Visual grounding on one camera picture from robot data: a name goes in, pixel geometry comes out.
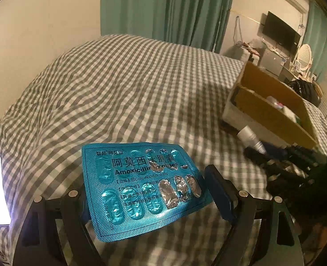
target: checkered bedsheet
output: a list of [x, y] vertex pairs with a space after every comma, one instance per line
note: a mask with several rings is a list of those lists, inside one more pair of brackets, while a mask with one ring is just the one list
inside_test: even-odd
[[[179, 144], [199, 169], [215, 164], [238, 189], [270, 197], [263, 172], [218, 126], [242, 65], [205, 50], [130, 35], [104, 36], [57, 58], [0, 121], [3, 183], [12, 217], [9, 228], [0, 228], [4, 258], [13, 259], [34, 196], [57, 198], [83, 184], [81, 146], [87, 143]], [[327, 153], [327, 123], [319, 109], [306, 105]], [[169, 266], [210, 265], [230, 228], [214, 203], [161, 229], [111, 243], [98, 241], [93, 227], [87, 227], [108, 265]]]

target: electrical wire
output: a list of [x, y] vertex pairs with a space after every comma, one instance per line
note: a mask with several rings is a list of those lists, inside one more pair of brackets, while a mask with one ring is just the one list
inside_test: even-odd
[[[278, 45], [280, 45], [280, 44], [279, 44], [279, 43], [276, 43], [276, 46], [275, 46], [275, 49], [276, 49], [276, 50], [278, 50], [278, 48], [277, 48]], [[284, 59], [288, 59], [288, 58], [290, 57], [290, 54], [289, 54], [288, 56], [284, 57], [284, 56], [281, 54], [281, 52], [282, 52], [282, 50], [280, 49], [278, 55], [281, 56], [282, 58], [284, 58]]]
[[[240, 31], [240, 37], [241, 37], [241, 40], [237, 40], [237, 24], [239, 26], [239, 31]], [[242, 32], [241, 32], [241, 25], [240, 25], [240, 16], [236, 16], [235, 18], [235, 28], [234, 28], [234, 36], [233, 36], [233, 42], [235, 45], [241, 45], [243, 44], [243, 38], [242, 38]]]
[[299, 18], [299, 26], [298, 26], [298, 32], [299, 32], [299, 29], [301, 29], [301, 34], [300, 36], [304, 35], [304, 29], [305, 29], [305, 26], [304, 26], [304, 14], [300, 13], [300, 18]]

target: black bag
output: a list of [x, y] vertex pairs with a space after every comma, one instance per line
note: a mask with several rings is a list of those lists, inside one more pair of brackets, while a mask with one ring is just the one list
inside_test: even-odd
[[289, 82], [288, 86], [291, 87], [299, 96], [314, 104], [316, 107], [320, 105], [321, 99], [317, 95], [312, 83], [298, 79]]

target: television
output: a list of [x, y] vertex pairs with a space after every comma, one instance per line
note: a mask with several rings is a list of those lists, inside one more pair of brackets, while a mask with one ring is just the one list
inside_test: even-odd
[[291, 55], [295, 55], [301, 36], [271, 12], [268, 12], [262, 33], [288, 50]]

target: screw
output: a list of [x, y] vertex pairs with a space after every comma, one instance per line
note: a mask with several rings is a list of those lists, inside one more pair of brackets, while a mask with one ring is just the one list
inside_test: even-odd
[[247, 196], [249, 195], [249, 193], [248, 193], [247, 191], [245, 191], [245, 190], [240, 190], [240, 191], [239, 191], [239, 195], [240, 195], [241, 197], [247, 197]]
[[281, 197], [279, 197], [279, 196], [274, 197], [274, 200], [277, 203], [282, 203], [283, 202], [283, 199]]
[[42, 196], [37, 196], [37, 197], [34, 198], [34, 202], [39, 203], [42, 199], [43, 199]]
[[72, 191], [69, 192], [70, 197], [76, 197], [77, 194], [78, 194], [77, 190], [72, 190]]

